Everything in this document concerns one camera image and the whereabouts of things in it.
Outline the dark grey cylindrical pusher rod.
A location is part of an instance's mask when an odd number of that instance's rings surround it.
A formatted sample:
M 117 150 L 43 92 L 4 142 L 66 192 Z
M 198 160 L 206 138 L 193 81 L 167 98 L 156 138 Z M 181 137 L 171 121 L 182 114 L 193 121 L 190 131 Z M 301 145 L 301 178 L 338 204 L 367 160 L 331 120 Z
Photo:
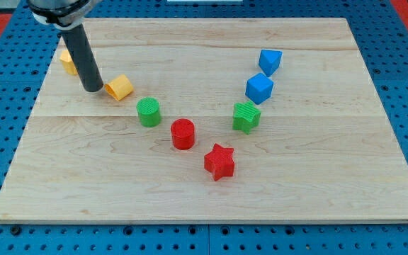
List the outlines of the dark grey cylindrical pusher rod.
M 87 92 L 100 91 L 103 88 L 103 80 L 83 25 L 63 30 L 61 34 L 84 90 Z

